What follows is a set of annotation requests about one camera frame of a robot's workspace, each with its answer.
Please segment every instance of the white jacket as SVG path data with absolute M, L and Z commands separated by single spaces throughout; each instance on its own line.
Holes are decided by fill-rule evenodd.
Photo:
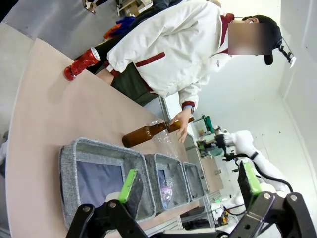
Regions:
M 220 53 L 228 47 L 227 34 L 220 46 L 221 15 L 221 8 L 204 1 L 168 8 L 113 47 L 107 69 L 123 72 L 132 62 L 155 93 L 165 98 L 179 92 L 180 105 L 191 101 L 196 108 L 201 86 L 231 58 Z

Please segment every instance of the green object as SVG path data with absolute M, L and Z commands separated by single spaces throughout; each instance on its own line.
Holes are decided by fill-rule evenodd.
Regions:
M 129 196 L 130 196 L 130 192 L 132 189 L 132 185 L 134 183 L 134 180 L 137 176 L 138 170 L 137 169 L 131 169 L 129 171 L 129 174 L 127 176 L 127 179 L 125 180 L 124 184 L 123 184 L 123 188 L 121 190 L 121 193 L 118 197 L 119 202 L 121 202 L 122 204 L 126 203 Z
M 250 163 L 241 162 L 239 165 L 238 183 L 248 210 L 254 203 L 258 195 L 262 192 L 260 182 L 255 175 Z
M 207 116 L 206 119 L 204 119 L 205 126 L 207 128 L 207 131 L 210 131 L 211 133 L 214 133 L 214 129 L 210 120 L 210 117 Z
M 211 133 L 214 133 L 214 129 L 213 129 L 213 126 L 212 126 L 212 123 L 211 123 L 211 120 L 210 120 L 209 116 L 202 115 L 201 118 L 199 118 L 197 120 L 194 120 L 193 123 L 198 122 L 200 120 L 204 120 L 204 124 L 205 124 L 205 127 L 206 127 L 207 131 L 210 131 Z
M 216 147 L 213 150 L 211 150 L 210 153 L 212 156 L 218 156 L 223 153 L 223 149 Z

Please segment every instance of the blue fabric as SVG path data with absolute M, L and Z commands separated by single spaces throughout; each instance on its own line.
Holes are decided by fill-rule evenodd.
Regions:
M 120 166 L 77 161 L 79 197 L 81 204 L 101 206 L 106 197 L 123 187 Z
M 135 17 L 134 16 L 127 16 L 122 20 L 119 20 L 116 22 L 116 24 L 122 24 L 117 30 L 112 32 L 110 36 L 118 36 L 121 34 L 128 33 L 130 31 L 130 25 L 134 21 Z
M 183 107 L 183 109 L 185 109 L 185 108 L 190 108 L 192 110 L 192 112 L 194 111 L 194 108 L 191 105 L 186 105 L 186 106 Z

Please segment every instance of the brown glass bottle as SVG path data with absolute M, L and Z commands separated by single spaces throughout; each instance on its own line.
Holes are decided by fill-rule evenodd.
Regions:
M 126 134 L 122 138 L 123 145 L 127 148 L 131 148 L 135 145 L 139 145 L 143 142 L 151 140 L 153 136 L 159 134 L 161 131 L 169 128 L 169 123 L 163 122 L 157 125 L 145 126 L 138 130 L 135 130 L 129 134 Z
M 191 123 L 192 121 L 194 121 L 194 118 L 189 118 L 188 123 Z M 172 133 L 176 130 L 180 129 L 180 121 L 177 121 L 175 123 L 173 123 L 172 125 L 170 125 L 170 127 L 167 129 L 169 133 Z

